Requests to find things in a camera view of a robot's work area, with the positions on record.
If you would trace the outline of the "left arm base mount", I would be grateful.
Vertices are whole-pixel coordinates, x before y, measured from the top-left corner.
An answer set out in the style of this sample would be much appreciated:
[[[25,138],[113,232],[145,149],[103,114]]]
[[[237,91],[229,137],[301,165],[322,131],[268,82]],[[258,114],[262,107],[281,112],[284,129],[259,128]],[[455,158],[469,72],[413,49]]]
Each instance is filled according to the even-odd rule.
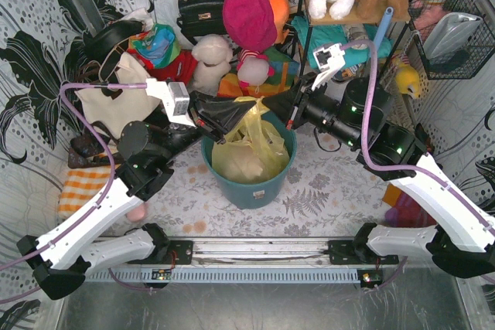
[[[163,256],[152,254],[143,260],[130,260],[128,264],[190,265],[193,258],[192,240],[171,240]]]

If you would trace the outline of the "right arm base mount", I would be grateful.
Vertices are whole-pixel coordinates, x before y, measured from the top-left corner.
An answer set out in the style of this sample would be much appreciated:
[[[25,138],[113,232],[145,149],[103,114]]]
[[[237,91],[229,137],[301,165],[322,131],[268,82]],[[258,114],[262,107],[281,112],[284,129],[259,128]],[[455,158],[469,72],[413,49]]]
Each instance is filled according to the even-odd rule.
[[[333,265],[395,265],[399,264],[397,255],[379,257],[371,251],[357,253],[352,240],[329,240],[326,254]]]

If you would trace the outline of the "teal trash bin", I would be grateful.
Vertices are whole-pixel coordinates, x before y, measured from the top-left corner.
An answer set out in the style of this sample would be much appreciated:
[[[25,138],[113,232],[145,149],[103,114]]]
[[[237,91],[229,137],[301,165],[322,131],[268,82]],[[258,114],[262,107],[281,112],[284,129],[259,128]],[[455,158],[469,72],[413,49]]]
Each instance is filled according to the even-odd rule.
[[[204,138],[201,144],[203,160],[208,170],[217,180],[220,191],[229,202],[239,209],[259,209],[273,202],[281,192],[285,177],[295,159],[297,151],[295,132],[287,130],[285,125],[271,113],[264,115],[263,119],[270,123],[282,136],[285,149],[288,152],[287,164],[274,178],[266,182],[245,184],[226,179],[212,166],[212,152],[216,144],[209,138]]]

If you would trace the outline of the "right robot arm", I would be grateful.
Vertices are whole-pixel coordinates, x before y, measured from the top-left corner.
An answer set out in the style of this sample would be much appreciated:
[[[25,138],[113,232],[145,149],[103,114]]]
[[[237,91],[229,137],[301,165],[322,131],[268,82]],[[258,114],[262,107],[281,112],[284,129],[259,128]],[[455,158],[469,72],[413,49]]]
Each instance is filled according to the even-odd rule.
[[[427,227],[365,223],[353,238],[353,256],[365,263],[392,255],[429,257],[455,277],[492,274],[493,216],[448,179],[414,133],[387,121],[391,95],[374,79],[355,79],[337,101],[317,79],[308,74],[298,87],[262,103],[289,128],[310,123],[357,151],[366,170],[413,198],[435,221]]]

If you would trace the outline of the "yellow trash bag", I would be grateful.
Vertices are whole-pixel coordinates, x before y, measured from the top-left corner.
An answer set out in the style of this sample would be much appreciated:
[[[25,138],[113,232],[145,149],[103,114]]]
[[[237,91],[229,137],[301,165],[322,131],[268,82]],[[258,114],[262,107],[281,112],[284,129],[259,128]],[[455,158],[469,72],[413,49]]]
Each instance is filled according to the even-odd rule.
[[[232,182],[245,185],[267,182],[289,163],[285,140],[272,123],[262,118],[268,108],[260,98],[238,97],[234,102],[253,107],[227,133],[225,143],[213,146],[212,168]]]

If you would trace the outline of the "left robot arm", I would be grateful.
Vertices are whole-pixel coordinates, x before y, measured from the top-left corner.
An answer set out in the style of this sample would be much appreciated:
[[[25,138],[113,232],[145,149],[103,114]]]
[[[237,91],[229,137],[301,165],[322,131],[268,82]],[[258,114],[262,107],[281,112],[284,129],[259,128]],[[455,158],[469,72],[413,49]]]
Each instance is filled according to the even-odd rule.
[[[108,182],[69,219],[42,236],[24,236],[19,252],[41,290],[52,300],[78,289],[87,276],[119,264],[175,260],[170,240],[155,223],[123,237],[97,242],[110,225],[151,199],[172,177],[175,157],[207,136],[222,142],[256,101],[211,97],[195,92],[186,112],[191,125],[132,121],[117,145],[123,162]]]

